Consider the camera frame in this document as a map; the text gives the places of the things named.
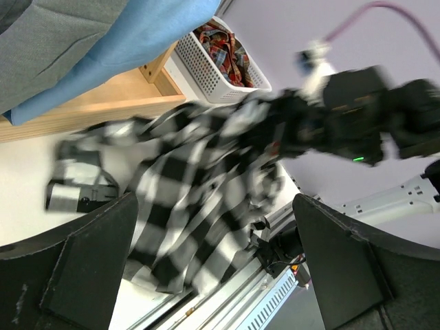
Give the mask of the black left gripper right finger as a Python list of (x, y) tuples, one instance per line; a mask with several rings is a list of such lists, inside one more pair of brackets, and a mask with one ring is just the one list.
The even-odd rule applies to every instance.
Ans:
[(294, 214), (326, 329), (438, 329), (439, 250), (306, 195)]

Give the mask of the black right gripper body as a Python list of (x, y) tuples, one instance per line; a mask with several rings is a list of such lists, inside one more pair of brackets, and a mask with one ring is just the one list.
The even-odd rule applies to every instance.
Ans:
[(309, 150), (329, 152), (326, 133), (327, 114), (323, 107), (309, 105), (294, 89), (280, 94), (249, 93), (240, 109), (258, 110), (263, 118), (240, 134), (241, 160), (253, 162), (264, 154), (275, 159), (297, 158)]

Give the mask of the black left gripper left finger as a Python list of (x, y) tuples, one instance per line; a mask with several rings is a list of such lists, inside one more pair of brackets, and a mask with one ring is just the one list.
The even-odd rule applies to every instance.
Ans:
[(1, 247), (1, 328), (108, 329), (137, 213), (129, 193)]

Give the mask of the black white checkered shirt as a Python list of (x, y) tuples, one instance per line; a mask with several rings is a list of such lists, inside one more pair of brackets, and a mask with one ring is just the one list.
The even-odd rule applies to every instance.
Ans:
[(45, 207), (88, 213), (119, 195), (102, 165), (103, 146), (140, 145), (126, 191), (138, 202), (124, 277), (149, 290), (206, 294), (245, 263), (250, 226), (269, 213), (283, 186), (270, 140), (275, 97), (253, 92), (237, 104), (187, 102), (150, 120), (102, 122), (56, 147)]

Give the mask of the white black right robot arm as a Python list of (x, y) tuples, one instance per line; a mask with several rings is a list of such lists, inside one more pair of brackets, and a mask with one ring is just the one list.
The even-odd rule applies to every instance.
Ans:
[(317, 151), (375, 166), (383, 135), (401, 160), (439, 153), (439, 86), (416, 79), (390, 87), (378, 66), (322, 75), (310, 89), (278, 96), (255, 91), (238, 105), (256, 122), (244, 140), (277, 160)]

